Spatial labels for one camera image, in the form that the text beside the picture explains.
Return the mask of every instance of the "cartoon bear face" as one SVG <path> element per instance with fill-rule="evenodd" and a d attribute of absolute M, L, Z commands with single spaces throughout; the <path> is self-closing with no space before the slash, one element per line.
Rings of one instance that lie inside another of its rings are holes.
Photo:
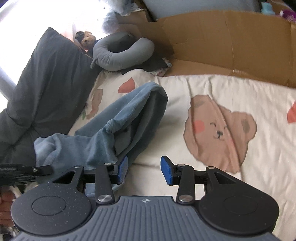
<path fill-rule="evenodd" d="M 257 125 L 250 114 L 231 112 L 208 95 L 191 99 L 184 140 L 189 152 L 206 166 L 237 173 Z"/>

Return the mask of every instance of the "blue fleece blanket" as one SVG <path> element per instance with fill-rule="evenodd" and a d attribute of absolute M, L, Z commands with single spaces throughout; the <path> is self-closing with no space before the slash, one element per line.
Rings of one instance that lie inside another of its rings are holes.
<path fill-rule="evenodd" d="M 75 165 L 88 170 L 127 155 L 130 166 L 153 138 L 167 101 L 161 86 L 146 83 L 112 103 L 74 136 L 38 138 L 34 142 L 36 165 L 51 164 L 55 173 Z M 86 190 L 86 194 L 93 192 L 94 185 Z"/>

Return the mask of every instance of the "cardboard box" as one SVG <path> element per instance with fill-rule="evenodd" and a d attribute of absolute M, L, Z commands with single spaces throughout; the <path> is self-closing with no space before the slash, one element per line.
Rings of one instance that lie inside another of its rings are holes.
<path fill-rule="evenodd" d="M 282 0 L 267 0 L 272 5 L 272 10 L 279 15 L 279 12 L 284 9 L 290 9 Z"/>
<path fill-rule="evenodd" d="M 131 12 L 130 15 L 125 17 L 116 13 L 116 18 L 119 24 L 135 24 L 135 23 L 139 24 L 139 23 L 152 22 L 147 10 Z"/>
<path fill-rule="evenodd" d="M 144 4 L 143 0 L 133 0 L 135 4 L 141 9 L 147 9 L 146 5 Z"/>
<path fill-rule="evenodd" d="M 224 74 L 296 88 L 296 25 L 280 17 L 207 11 L 120 29 L 151 39 L 157 52 L 171 56 L 166 76 Z"/>

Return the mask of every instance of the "blue rubber pad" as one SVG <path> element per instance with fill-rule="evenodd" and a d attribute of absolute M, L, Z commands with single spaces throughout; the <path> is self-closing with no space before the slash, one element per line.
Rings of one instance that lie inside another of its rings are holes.
<path fill-rule="evenodd" d="M 126 176 L 126 173 L 128 171 L 128 157 L 125 156 L 120 164 L 118 165 L 118 184 L 121 184 Z"/>
<path fill-rule="evenodd" d="M 160 169 L 163 172 L 163 176 L 165 177 L 167 184 L 172 185 L 173 184 L 172 168 L 166 162 L 164 157 L 161 157 L 160 159 Z"/>

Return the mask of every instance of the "finger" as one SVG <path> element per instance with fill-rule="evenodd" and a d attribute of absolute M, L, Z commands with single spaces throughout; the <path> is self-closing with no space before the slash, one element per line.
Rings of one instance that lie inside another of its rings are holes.
<path fill-rule="evenodd" d="M 3 193 L 1 196 L 2 200 L 5 202 L 12 202 L 12 200 L 15 199 L 15 195 L 11 191 Z"/>
<path fill-rule="evenodd" d="M 11 219 L 11 213 L 10 212 L 0 212 L 0 219 Z"/>
<path fill-rule="evenodd" d="M 7 228 L 14 226 L 12 220 L 5 220 L 5 219 L 0 219 L 0 225 L 3 225 Z"/>
<path fill-rule="evenodd" d="M 10 211 L 12 202 L 2 202 L 0 204 L 0 212 L 8 212 Z"/>

